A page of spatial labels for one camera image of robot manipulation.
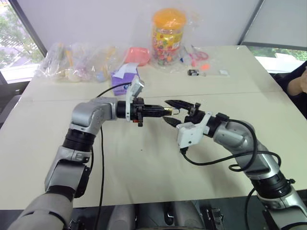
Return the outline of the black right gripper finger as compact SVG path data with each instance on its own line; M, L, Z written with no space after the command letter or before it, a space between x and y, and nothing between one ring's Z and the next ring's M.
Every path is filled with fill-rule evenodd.
M183 100L165 100L165 103L170 105L173 108L176 109L185 109L187 111L190 111L193 108L192 103L185 102Z
M176 118L172 118L172 117L168 117L168 116L164 116L163 120L169 124L170 126L176 128L177 126L183 124L183 122L181 122L180 120L176 119Z

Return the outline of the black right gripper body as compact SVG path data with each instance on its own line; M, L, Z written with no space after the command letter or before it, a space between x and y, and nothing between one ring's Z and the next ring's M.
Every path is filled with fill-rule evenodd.
M184 122L192 122L193 124L198 124L202 121L205 116L205 112L200 110L201 104L195 103L188 108L188 115L185 117Z

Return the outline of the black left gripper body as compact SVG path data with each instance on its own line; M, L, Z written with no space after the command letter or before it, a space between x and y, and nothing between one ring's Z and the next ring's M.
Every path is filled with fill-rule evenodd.
M141 97L134 98L131 103L131 121L143 127L143 108L144 99Z

